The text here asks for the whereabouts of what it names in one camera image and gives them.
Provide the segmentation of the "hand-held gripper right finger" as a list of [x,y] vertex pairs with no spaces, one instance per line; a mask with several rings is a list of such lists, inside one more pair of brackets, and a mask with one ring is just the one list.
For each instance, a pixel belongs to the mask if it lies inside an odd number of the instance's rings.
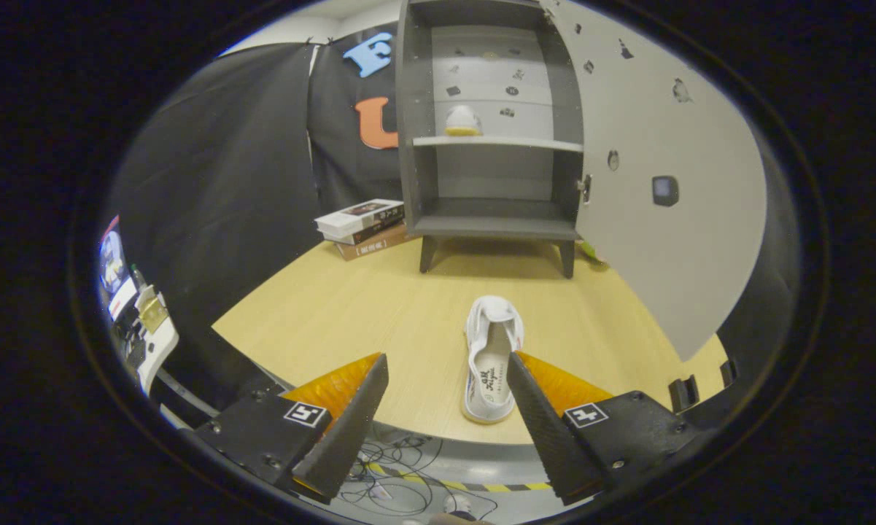
[[607,398],[585,380],[521,351],[511,353],[507,379],[565,505],[641,491],[681,463],[703,433],[644,392]]

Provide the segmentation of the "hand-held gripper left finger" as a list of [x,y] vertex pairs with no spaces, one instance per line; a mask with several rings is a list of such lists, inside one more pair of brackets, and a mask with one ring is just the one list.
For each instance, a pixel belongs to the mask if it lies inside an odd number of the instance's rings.
[[357,461],[389,383],[375,352],[285,391],[261,386],[192,432],[219,462],[328,504]]

